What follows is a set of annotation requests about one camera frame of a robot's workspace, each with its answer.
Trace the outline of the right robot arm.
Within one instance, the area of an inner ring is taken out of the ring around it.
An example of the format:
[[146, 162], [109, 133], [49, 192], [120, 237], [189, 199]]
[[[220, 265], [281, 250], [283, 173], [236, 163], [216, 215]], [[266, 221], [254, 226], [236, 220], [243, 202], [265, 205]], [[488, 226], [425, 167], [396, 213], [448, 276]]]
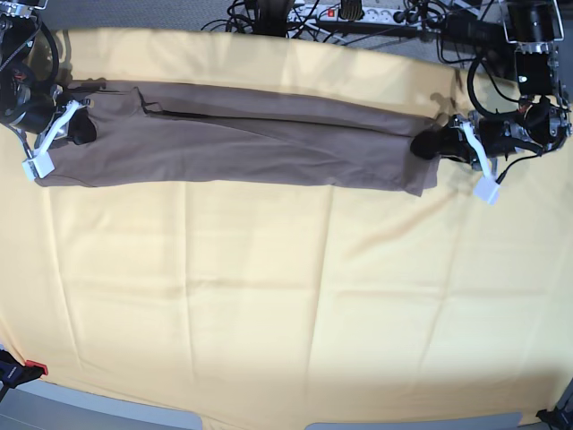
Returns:
[[[88, 113], [90, 101], [58, 81], [58, 47], [41, 16], [46, 8], [46, 1], [1, 3], [1, 125], [26, 146], [30, 133], [39, 139], [46, 137], [51, 126], [64, 117], [68, 105], [77, 101], [79, 108], [64, 125], [56, 127], [55, 139], [88, 144], [97, 139], [96, 126]], [[48, 70], [43, 76], [28, 61], [38, 38], [47, 47]]]

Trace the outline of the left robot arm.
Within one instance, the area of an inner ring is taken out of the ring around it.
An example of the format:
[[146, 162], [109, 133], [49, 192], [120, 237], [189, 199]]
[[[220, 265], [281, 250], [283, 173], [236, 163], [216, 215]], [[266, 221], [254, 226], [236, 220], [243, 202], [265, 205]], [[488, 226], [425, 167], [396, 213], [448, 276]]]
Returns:
[[[487, 159], [507, 158], [517, 151], [535, 156], [556, 151], [570, 136], [569, 96], [559, 77], [558, 44], [564, 39], [555, 1], [502, 1], [501, 22], [444, 22], [456, 42], [472, 47], [466, 91], [473, 107], [468, 117], [455, 115], [445, 126], [418, 134], [411, 151], [421, 159], [445, 158], [475, 164], [476, 139]], [[509, 74], [519, 96], [506, 112], [485, 107], [475, 91], [475, 77], [490, 60], [509, 60]]]

